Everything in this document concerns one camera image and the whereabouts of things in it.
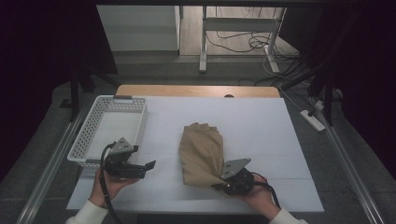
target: power strip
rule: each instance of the power strip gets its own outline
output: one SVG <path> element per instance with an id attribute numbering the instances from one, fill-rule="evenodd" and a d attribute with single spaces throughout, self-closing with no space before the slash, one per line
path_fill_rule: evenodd
<path id="1" fill-rule="evenodd" d="M 320 123 L 320 121 L 317 120 L 317 118 L 315 118 L 314 116 L 309 117 L 308 116 L 308 111 L 307 110 L 303 110 L 302 112 L 300 112 L 301 116 L 303 116 L 303 118 L 308 121 L 308 123 L 310 123 L 312 125 L 312 127 L 315 128 L 315 130 L 317 130 L 318 132 L 322 132 L 323 130 L 325 130 L 326 128 L 323 126 L 323 124 Z"/>

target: metal frame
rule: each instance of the metal frame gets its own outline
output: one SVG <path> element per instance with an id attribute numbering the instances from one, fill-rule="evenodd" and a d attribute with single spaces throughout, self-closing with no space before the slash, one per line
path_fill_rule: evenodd
<path id="1" fill-rule="evenodd" d="M 89 104 L 92 104 L 94 97 L 92 95 L 84 95 L 81 103 L 83 107 L 77 114 L 75 120 L 70 122 L 64 131 L 64 135 L 58 143 L 55 151 L 49 159 L 49 163 L 47 164 L 44 172 L 41 174 L 37 183 L 35 184 L 35 188 L 32 191 L 32 194 L 29 196 L 25 206 L 23 207 L 20 216 L 17 219 L 17 224 L 23 223 L 28 224 L 32 223 L 35 219 L 35 215 L 42 204 L 45 195 L 47 194 L 48 189 L 50 188 L 50 184 L 52 183 L 53 178 L 58 172 L 59 166 L 61 165 L 64 156 L 70 149 L 70 144 L 74 140 L 74 134 L 78 129 L 79 124 L 84 121 L 85 117 L 90 110 Z"/>
<path id="2" fill-rule="evenodd" d="M 199 72 L 206 72 L 206 32 L 207 31 L 234 31 L 234 32 L 261 32 L 271 33 L 271 38 L 267 46 L 264 47 L 266 57 L 274 73 L 279 72 L 279 68 L 273 56 L 274 45 L 279 32 L 280 25 L 285 15 L 285 8 L 282 7 L 275 19 L 251 19 L 251 18 L 208 18 L 206 7 L 203 7 L 202 17 L 202 42 L 199 60 Z"/>
<path id="3" fill-rule="evenodd" d="M 315 104 L 315 101 L 312 98 L 310 98 L 310 100 L 312 104 Z M 379 212 L 378 207 L 375 204 L 373 197 L 371 196 L 370 191 L 367 189 L 366 185 L 361 179 L 361 176 L 355 168 L 352 159 L 349 158 L 349 155 L 347 154 L 347 151 L 340 138 L 338 137 L 338 134 L 335 131 L 334 127 L 325 119 L 322 113 L 318 113 L 318 118 L 327 129 L 326 134 L 332 144 L 332 148 L 334 149 L 338 160 L 340 161 L 341 165 L 344 168 L 344 171 L 346 172 L 349 183 L 355 190 L 355 193 L 358 195 L 359 200 L 361 201 L 361 206 L 363 207 L 364 212 L 369 218 L 370 223 L 385 223 Z"/>

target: white cabinet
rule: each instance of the white cabinet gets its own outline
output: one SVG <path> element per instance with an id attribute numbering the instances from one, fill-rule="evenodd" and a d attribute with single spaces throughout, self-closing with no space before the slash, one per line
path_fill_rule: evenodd
<path id="1" fill-rule="evenodd" d="M 112 51 L 178 50 L 179 7 L 97 8 Z"/>

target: black curtain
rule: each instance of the black curtain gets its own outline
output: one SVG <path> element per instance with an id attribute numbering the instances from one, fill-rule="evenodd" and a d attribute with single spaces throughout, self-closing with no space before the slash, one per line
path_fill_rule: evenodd
<path id="1" fill-rule="evenodd" d="M 346 118 L 396 178 L 396 15 L 384 1 L 369 2 L 335 61 Z"/>
<path id="2" fill-rule="evenodd" d="M 2 1 L 0 29 L 3 179 L 71 70 L 117 68 L 93 1 Z"/>

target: wrist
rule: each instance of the wrist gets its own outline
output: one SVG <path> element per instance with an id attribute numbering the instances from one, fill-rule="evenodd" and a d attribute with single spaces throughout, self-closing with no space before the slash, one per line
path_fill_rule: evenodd
<path id="1" fill-rule="evenodd" d="M 105 202 L 105 197 L 103 196 L 94 196 L 91 195 L 91 197 L 88 199 L 91 203 L 95 204 L 98 207 L 101 208 L 106 208 L 106 202 Z"/>
<path id="2" fill-rule="evenodd" d="M 274 219 L 276 215 L 280 212 L 280 209 L 273 203 L 266 205 L 265 207 L 259 209 L 259 212 L 265 216 L 268 220 Z"/>

